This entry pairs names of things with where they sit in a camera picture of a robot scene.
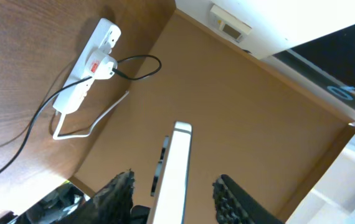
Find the white power strip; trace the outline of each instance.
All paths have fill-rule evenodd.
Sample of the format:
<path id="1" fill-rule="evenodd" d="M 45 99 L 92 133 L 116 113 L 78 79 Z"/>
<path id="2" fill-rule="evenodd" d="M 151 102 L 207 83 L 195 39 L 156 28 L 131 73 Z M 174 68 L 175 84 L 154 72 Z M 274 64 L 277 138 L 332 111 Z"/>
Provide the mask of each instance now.
<path id="1" fill-rule="evenodd" d="M 121 30 L 118 26 L 107 19 L 100 19 L 96 29 L 93 31 L 92 36 L 80 54 L 77 63 L 73 67 L 71 74 L 67 81 L 65 81 L 64 86 L 79 81 L 89 75 L 94 78 L 61 92 L 53 104 L 54 109 L 62 114 L 70 114 L 77 111 L 95 79 L 111 78 L 112 75 L 110 75 L 110 73 L 112 73 L 112 71 L 105 73 L 107 71 L 97 70 L 103 62 L 100 58 L 106 57 L 111 53 L 111 49 L 115 46 L 120 35 Z M 112 62 L 107 62 L 116 67 L 116 61 L 113 58 L 108 57 L 107 59 L 112 60 Z"/>

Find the small display screen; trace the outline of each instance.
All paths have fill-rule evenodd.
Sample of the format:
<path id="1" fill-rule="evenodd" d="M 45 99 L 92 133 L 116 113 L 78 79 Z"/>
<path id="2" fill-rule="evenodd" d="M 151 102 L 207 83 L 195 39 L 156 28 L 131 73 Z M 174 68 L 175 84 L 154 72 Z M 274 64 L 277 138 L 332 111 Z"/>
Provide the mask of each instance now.
<path id="1" fill-rule="evenodd" d="M 228 34 L 229 36 L 233 37 L 234 39 L 238 39 L 241 35 L 241 33 L 237 30 L 235 30 L 233 27 L 225 24 L 225 26 L 223 26 L 223 32 L 225 32 L 226 34 Z"/>

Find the wooden edge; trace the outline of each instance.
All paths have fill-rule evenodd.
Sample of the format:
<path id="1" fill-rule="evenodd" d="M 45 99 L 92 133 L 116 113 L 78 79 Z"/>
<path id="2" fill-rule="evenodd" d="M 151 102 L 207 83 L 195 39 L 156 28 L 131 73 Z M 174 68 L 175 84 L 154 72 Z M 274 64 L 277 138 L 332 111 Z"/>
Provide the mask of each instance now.
<path id="1" fill-rule="evenodd" d="M 299 184 L 298 188 L 292 194 L 282 209 L 277 213 L 277 218 L 286 222 L 297 206 L 306 197 L 310 190 L 316 185 L 317 181 L 324 175 L 327 169 L 335 161 L 347 143 L 355 135 L 355 127 L 347 125 L 334 139 L 328 150 L 317 161 L 305 179 Z"/>
<path id="2" fill-rule="evenodd" d="M 96 192 L 76 178 L 74 175 L 69 178 L 69 181 L 74 184 L 79 190 L 81 190 L 84 194 L 88 195 L 89 197 L 93 197 Z"/>
<path id="3" fill-rule="evenodd" d="M 180 11 L 179 9 L 175 10 L 175 14 L 179 15 L 183 19 L 189 21 L 191 24 L 195 25 L 196 27 L 200 28 L 200 30 L 204 31 L 205 33 L 211 35 L 213 38 L 217 39 L 218 41 L 222 42 L 226 46 L 230 47 L 232 50 L 237 52 L 238 54 L 244 56 L 246 59 L 250 60 L 254 64 L 258 65 L 261 69 L 267 71 L 269 74 L 274 76 L 275 78 L 279 79 L 281 82 L 284 84 L 288 85 L 298 93 L 304 95 L 326 111 L 330 112 L 333 114 L 335 117 L 340 119 L 341 121 L 344 121 L 345 123 L 352 123 L 354 120 L 351 119 L 349 116 L 346 114 L 342 113 L 340 110 L 335 108 L 333 105 L 325 102 L 321 98 L 315 96 L 312 92 L 309 90 L 303 88 L 299 84 L 297 84 L 295 81 L 293 81 L 291 78 L 288 78 L 286 75 L 281 74 L 279 71 L 274 69 L 272 66 L 266 64 L 265 62 L 256 59 L 255 57 L 251 56 L 250 54 L 244 52 L 240 47 L 236 46 L 235 44 L 231 43 L 228 40 L 225 40 L 223 37 L 217 35 L 215 32 L 211 31 L 208 27 L 205 25 L 201 24 L 200 22 L 196 21 L 193 19 L 191 16 L 187 15 L 186 13 Z"/>

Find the socket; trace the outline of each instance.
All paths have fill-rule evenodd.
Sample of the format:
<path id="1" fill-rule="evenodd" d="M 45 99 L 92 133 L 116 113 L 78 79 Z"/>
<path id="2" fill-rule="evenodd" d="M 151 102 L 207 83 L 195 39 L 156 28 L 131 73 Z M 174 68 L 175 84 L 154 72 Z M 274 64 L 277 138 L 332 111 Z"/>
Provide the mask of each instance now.
<path id="1" fill-rule="evenodd" d="M 102 52 L 105 55 L 111 53 L 120 35 L 121 30 L 117 25 L 107 19 L 100 19 L 64 86 L 77 82 L 89 75 L 93 76 L 94 72 L 85 71 L 85 66 L 90 56 L 95 52 Z M 70 114 L 77 111 L 94 81 L 95 78 L 91 78 L 62 91 L 55 100 L 53 108 L 62 114 Z"/>

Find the wire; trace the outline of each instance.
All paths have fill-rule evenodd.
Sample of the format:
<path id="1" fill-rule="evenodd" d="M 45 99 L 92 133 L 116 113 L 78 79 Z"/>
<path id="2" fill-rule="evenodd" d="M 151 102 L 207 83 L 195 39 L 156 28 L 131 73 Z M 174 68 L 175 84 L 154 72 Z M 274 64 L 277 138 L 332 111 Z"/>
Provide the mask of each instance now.
<path id="1" fill-rule="evenodd" d="M 129 91 L 126 91 L 125 94 L 117 101 L 115 102 L 114 104 L 112 104 L 106 111 L 104 111 L 104 113 L 102 113 L 96 120 L 95 122 L 93 122 L 93 124 L 90 126 L 89 128 L 89 132 L 87 134 L 61 134 L 59 135 L 60 133 L 60 130 L 61 130 L 61 127 L 63 125 L 63 122 L 64 122 L 64 119 L 65 119 L 65 114 L 61 114 L 60 116 L 60 119 L 59 119 L 59 123 L 56 127 L 56 129 L 54 130 L 54 133 L 53 133 L 53 139 L 55 140 L 63 140 L 63 139 L 70 139 L 70 138 L 85 138 L 85 137 L 88 137 L 93 129 L 95 128 L 96 124 L 105 116 L 107 115 L 108 112 L 110 112 L 118 103 L 120 103 L 127 95 L 129 94 Z"/>
<path id="2" fill-rule="evenodd" d="M 24 146 L 27 144 L 27 140 L 28 140 L 28 137 L 31 133 L 31 130 L 32 130 L 32 127 L 34 126 L 35 122 L 36 122 L 36 119 L 39 117 L 40 113 L 43 111 L 43 109 L 49 104 L 49 102 L 51 100 L 53 100 L 58 94 L 60 94 L 62 91 L 70 88 L 71 86 L 74 86 L 74 85 L 78 85 L 79 83 L 83 83 L 89 79 L 91 79 L 92 77 L 86 77 L 84 79 L 81 79 L 77 82 L 74 82 L 74 83 L 71 83 L 69 85 L 67 85 L 66 87 L 63 87 L 61 88 L 59 91 L 56 91 L 52 96 L 50 96 L 39 108 L 38 110 L 35 112 L 35 115 L 34 117 L 32 117 L 30 123 L 29 123 L 29 127 L 28 127 L 28 130 L 27 130 L 27 134 L 26 136 L 24 137 L 24 140 L 22 141 L 21 143 L 21 146 L 20 148 L 18 149 L 18 151 L 16 152 L 16 154 L 11 158 L 11 160 L 6 164 L 4 165 L 1 169 L 0 169 L 0 173 L 3 172 L 6 168 L 9 167 L 9 165 L 11 165 L 14 160 L 17 159 L 18 155 L 21 153 L 22 149 L 24 148 Z"/>
<path id="3" fill-rule="evenodd" d="M 135 56 L 132 56 L 132 57 L 121 59 L 121 60 L 119 60 L 117 62 L 118 63 L 123 63 L 123 62 L 129 61 L 129 60 L 132 60 L 132 59 L 146 58 L 146 57 L 150 57 L 150 58 L 153 58 L 153 59 L 157 60 L 157 62 L 159 64 L 158 68 L 156 70 L 148 73 L 147 75 L 143 75 L 142 77 L 138 77 L 138 78 L 130 78 L 129 76 L 125 75 L 125 73 L 119 71 L 116 68 L 113 68 L 113 72 L 115 72 L 117 75 L 119 75 L 120 77 L 122 77 L 124 79 L 132 80 L 132 81 L 141 80 L 141 79 L 147 78 L 147 77 L 152 76 L 155 73 L 159 72 L 163 65 L 162 65 L 161 61 L 159 60 L 159 58 L 155 57 L 154 55 L 135 55 Z"/>

